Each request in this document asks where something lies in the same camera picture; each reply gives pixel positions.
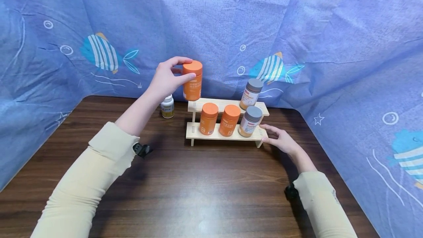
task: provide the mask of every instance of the wooden shelf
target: wooden shelf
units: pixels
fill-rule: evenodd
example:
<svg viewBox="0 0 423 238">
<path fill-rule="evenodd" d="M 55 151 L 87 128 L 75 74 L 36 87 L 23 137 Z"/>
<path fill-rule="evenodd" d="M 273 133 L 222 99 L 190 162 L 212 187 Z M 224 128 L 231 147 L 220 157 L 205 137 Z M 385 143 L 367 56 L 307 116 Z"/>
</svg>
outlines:
<svg viewBox="0 0 423 238">
<path fill-rule="evenodd" d="M 223 110 L 227 105 L 236 105 L 239 107 L 239 101 L 237 100 L 227 100 L 227 99 L 212 99 L 212 98 L 200 98 L 197 101 L 189 101 L 188 102 L 188 112 L 201 112 L 201 109 L 203 108 L 203 105 L 206 103 L 214 103 L 219 108 L 219 113 L 223 113 Z M 269 116 L 269 111 L 267 110 L 267 107 L 265 106 L 264 102 L 257 102 L 255 104 L 256 107 L 261 109 L 263 112 L 263 116 Z M 241 114 L 245 113 L 245 110 L 240 108 Z"/>
<path fill-rule="evenodd" d="M 267 132 L 265 129 L 260 127 L 256 127 L 251 137 L 243 137 L 238 133 L 239 124 L 236 125 L 234 130 L 234 134 L 230 137 L 222 136 L 219 133 L 219 126 L 220 124 L 216 124 L 214 127 L 214 132 L 211 135 L 203 135 L 198 127 L 200 127 L 200 123 L 187 123 L 187 139 L 191 139 L 191 146 L 194 145 L 194 140 L 231 140 L 231 141 L 255 141 L 257 148 L 259 148 L 262 144 L 261 139 L 263 137 L 267 137 Z"/>
</svg>

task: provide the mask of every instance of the white cap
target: white cap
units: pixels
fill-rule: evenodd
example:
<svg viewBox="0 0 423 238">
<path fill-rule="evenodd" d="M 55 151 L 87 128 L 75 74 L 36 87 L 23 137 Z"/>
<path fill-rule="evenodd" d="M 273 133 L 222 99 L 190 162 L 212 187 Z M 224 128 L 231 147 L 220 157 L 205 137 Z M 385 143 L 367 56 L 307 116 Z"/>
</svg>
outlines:
<svg viewBox="0 0 423 238">
<path fill-rule="evenodd" d="M 171 102 L 173 99 L 172 95 L 167 96 L 163 102 Z"/>
</svg>

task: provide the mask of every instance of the fish print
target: fish print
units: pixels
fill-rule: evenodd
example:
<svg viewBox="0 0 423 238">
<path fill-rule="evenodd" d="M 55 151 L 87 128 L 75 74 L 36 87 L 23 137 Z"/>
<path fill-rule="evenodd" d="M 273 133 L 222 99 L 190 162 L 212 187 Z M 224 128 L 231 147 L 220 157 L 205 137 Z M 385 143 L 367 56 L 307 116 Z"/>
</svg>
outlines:
<svg viewBox="0 0 423 238">
<path fill-rule="evenodd" d="M 136 57 L 138 50 L 130 51 L 122 58 L 101 32 L 89 35 L 80 50 L 89 62 L 100 69 L 112 71 L 115 74 L 119 63 L 123 62 L 131 71 L 140 74 L 138 69 L 128 61 Z"/>
<path fill-rule="evenodd" d="M 402 130 L 392 143 L 394 158 L 423 190 L 423 131 Z"/>
<path fill-rule="evenodd" d="M 278 81 L 284 77 L 285 82 L 292 84 L 293 80 L 290 74 L 300 71 L 303 67 L 304 65 L 296 65 L 289 71 L 286 71 L 283 66 L 282 53 L 278 52 L 256 63 L 256 65 L 251 68 L 249 76 L 260 79 L 267 84 Z"/>
</svg>

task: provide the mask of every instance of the sleeve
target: sleeve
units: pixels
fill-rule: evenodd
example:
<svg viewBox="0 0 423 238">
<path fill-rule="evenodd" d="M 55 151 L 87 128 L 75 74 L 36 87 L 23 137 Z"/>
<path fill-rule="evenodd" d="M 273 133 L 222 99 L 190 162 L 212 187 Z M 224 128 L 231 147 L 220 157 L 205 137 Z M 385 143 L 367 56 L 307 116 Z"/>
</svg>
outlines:
<svg viewBox="0 0 423 238">
<path fill-rule="evenodd" d="M 357 238 L 325 174 L 304 172 L 293 183 L 317 238 Z"/>
<path fill-rule="evenodd" d="M 101 197 L 131 166 L 138 141 L 107 123 L 56 186 L 31 238 L 88 237 Z"/>
</svg>

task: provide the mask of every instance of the star print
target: star print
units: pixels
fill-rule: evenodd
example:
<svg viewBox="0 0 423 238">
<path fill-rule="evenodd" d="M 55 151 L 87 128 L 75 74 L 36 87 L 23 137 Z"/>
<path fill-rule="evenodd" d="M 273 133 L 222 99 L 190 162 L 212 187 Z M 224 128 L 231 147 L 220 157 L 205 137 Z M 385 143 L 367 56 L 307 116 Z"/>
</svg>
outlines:
<svg viewBox="0 0 423 238">
<path fill-rule="evenodd" d="M 57 122 L 57 126 L 59 127 L 60 124 L 62 124 L 62 122 L 67 118 L 67 116 L 69 116 L 70 112 L 67 112 L 65 114 L 63 114 L 63 112 L 60 113 L 60 116 L 58 119 L 56 119 Z"/>
<path fill-rule="evenodd" d="M 323 119 L 324 117 L 320 116 L 320 113 L 319 113 L 317 117 L 314 117 L 314 124 L 315 125 L 319 124 L 320 126 L 322 126 Z"/>
</svg>

